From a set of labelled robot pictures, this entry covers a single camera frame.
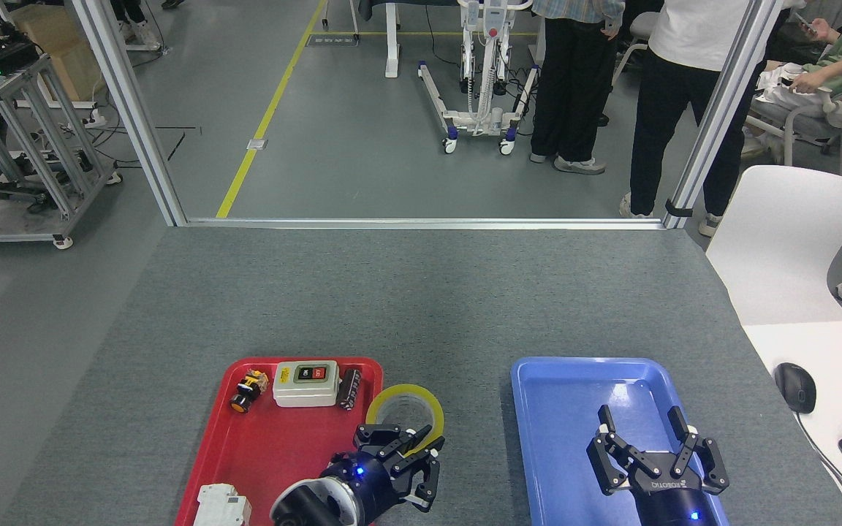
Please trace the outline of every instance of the blue tray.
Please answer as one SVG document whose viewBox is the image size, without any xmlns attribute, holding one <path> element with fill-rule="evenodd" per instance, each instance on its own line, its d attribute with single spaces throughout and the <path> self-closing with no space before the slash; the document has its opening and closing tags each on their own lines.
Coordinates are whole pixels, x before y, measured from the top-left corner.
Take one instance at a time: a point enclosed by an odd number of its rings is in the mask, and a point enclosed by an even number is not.
<svg viewBox="0 0 842 526">
<path fill-rule="evenodd" d="M 639 526 L 628 490 L 599 490 L 587 445 L 606 403 L 626 442 L 678 451 L 667 413 L 684 407 L 667 370 L 649 359 L 524 357 L 512 366 L 512 393 L 532 526 Z M 697 457 L 691 465 L 704 473 Z M 709 498 L 719 524 L 729 526 L 719 498 Z"/>
</svg>

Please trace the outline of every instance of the plaid shirt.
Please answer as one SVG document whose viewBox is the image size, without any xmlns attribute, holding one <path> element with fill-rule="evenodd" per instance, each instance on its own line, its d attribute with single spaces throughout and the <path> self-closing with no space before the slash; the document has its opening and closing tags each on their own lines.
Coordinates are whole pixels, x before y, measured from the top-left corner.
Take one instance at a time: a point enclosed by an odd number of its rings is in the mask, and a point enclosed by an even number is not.
<svg viewBox="0 0 842 526">
<path fill-rule="evenodd" d="M 624 0 L 534 0 L 531 10 L 547 19 L 571 19 L 583 23 L 606 20 L 606 27 L 622 26 Z"/>
</svg>

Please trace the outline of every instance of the white shirt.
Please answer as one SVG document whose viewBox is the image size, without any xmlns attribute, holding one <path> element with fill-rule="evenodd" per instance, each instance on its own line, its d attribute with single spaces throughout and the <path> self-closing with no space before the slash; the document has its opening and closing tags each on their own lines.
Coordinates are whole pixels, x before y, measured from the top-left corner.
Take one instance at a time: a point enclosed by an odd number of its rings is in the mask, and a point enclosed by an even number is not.
<svg viewBox="0 0 842 526">
<path fill-rule="evenodd" d="M 648 47 L 657 56 L 719 71 L 751 0 L 665 0 Z"/>
</svg>

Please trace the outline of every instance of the hand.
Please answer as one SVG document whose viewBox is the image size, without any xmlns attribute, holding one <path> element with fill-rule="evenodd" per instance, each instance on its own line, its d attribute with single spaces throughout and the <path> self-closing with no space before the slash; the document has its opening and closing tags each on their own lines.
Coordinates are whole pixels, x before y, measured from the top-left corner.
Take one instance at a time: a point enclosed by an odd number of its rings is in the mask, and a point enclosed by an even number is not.
<svg viewBox="0 0 842 526">
<path fill-rule="evenodd" d="M 812 94 L 818 91 L 825 80 L 827 80 L 827 77 L 821 71 L 802 73 L 794 78 L 791 87 L 788 87 L 788 89 L 798 94 Z"/>
<path fill-rule="evenodd" d="M 808 29 L 808 27 L 801 26 L 801 29 L 805 31 L 805 34 L 808 35 L 809 39 L 816 42 L 829 42 L 828 36 L 831 32 L 831 27 L 830 24 L 827 23 L 827 20 L 814 19 L 811 21 L 811 28 L 813 28 L 813 30 Z"/>
</svg>

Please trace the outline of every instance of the mobile phone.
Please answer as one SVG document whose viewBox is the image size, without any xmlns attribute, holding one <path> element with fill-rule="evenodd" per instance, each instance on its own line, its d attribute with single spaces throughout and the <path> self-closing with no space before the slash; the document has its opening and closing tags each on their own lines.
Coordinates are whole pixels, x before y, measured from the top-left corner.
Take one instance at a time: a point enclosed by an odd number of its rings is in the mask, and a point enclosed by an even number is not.
<svg viewBox="0 0 842 526">
<path fill-rule="evenodd" d="M 814 34 L 815 37 L 818 36 L 818 30 L 814 29 L 814 27 L 811 25 L 811 23 L 809 23 L 809 21 L 805 20 L 805 17 L 801 16 L 798 13 L 795 13 L 794 16 L 798 19 L 799 23 L 801 23 L 802 27 L 804 27 L 806 30 L 811 32 L 811 34 Z"/>
</svg>

